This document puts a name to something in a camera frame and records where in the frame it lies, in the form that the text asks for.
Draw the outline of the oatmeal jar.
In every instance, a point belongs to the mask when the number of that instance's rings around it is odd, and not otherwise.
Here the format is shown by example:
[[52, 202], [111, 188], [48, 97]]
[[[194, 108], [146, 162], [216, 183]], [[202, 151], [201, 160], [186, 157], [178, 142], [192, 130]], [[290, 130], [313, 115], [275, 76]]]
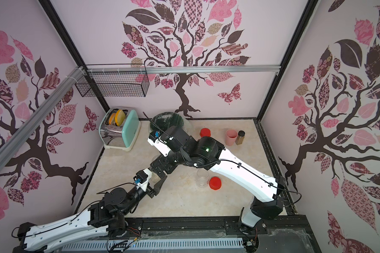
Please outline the oatmeal jar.
[[196, 182], [199, 187], [206, 187], [209, 183], [209, 179], [210, 175], [207, 170], [205, 170], [204, 168], [198, 169], [196, 174]]

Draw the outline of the clear jar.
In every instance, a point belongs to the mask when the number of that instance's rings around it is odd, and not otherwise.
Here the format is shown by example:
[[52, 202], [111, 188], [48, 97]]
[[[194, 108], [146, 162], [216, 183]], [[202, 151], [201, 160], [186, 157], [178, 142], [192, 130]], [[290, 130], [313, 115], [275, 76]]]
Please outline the clear jar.
[[158, 183], [160, 180], [161, 180], [161, 178], [159, 177], [159, 175], [156, 174], [156, 173], [154, 173], [154, 172], [152, 172], [151, 182], [152, 182], [153, 184], [156, 184], [156, 183]]

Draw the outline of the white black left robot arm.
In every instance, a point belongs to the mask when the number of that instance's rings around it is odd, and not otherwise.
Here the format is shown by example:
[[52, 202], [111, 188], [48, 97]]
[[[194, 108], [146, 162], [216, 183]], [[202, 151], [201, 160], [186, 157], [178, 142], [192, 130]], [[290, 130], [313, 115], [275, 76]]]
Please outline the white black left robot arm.
[[165, 176], [152, 188], [146, 181], [134, 186], [130, 192], [115, 188], [105, 193], [80, 213], [45, 225], [30, 222], [19, 226], [17, 238], [20, 244], [14, 253], [51, 253], [74, 242], [108, 235], [123, 235], [127, 231], [125, 216], [132, 214], [139, 202], [146, 196], [158, 195]]

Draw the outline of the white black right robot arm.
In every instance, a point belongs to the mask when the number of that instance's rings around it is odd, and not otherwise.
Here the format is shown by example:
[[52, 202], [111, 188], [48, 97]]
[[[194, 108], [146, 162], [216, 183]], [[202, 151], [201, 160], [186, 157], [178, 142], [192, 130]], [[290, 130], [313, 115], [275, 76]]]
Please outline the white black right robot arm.
[[244, 226], [254, 227], [258, 221], [273, 220], [283, 212], [281, 194], [285, 190], [285, 179], [259, 172], [212, 137], [195, 140], [181, 127], [171, 126], [166, 131], [150, 132], [148, 143], [160, 153], [149, 168], [160, 179], [183, 165], [225, 176], [252, 193], [250, 207], [244, 208], [241, 214]]

